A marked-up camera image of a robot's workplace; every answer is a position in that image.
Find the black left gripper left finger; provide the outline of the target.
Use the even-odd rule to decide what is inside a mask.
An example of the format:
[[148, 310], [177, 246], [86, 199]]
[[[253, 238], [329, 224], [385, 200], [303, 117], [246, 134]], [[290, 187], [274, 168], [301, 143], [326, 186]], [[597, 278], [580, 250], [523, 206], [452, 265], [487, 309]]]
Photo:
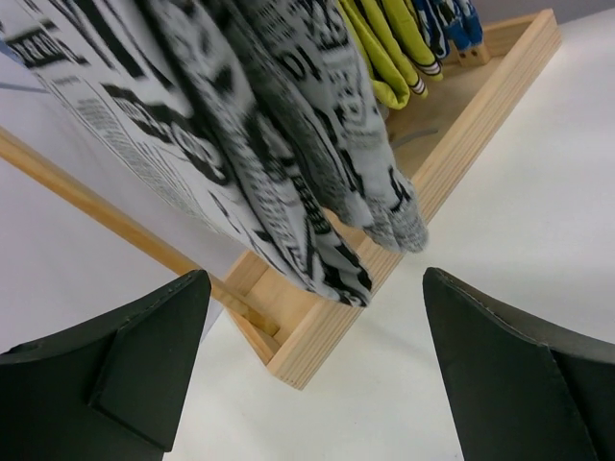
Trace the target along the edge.
[[161, 460], [173, 449], [210, 280], [154, 292], [1, 355], [4, 460]]

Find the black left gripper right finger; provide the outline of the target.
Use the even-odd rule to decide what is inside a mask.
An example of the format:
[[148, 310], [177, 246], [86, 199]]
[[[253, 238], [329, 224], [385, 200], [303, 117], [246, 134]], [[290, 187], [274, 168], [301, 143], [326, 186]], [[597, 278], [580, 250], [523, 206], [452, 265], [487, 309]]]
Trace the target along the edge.
[[611, 460], [614, 346], [430, 267], [430, 333], [466, 460]]

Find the newspaper print trousers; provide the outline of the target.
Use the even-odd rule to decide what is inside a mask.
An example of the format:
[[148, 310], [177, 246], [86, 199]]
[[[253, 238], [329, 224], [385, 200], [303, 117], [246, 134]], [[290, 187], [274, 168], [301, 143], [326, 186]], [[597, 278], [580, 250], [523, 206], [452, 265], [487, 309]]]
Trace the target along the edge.
[[302, 290], [371, 301], [333, 219], [390, 252], [427, 244], [332, 1], [5, 1], [1, 38], [57, 101], [63, 165], [137, 177]]

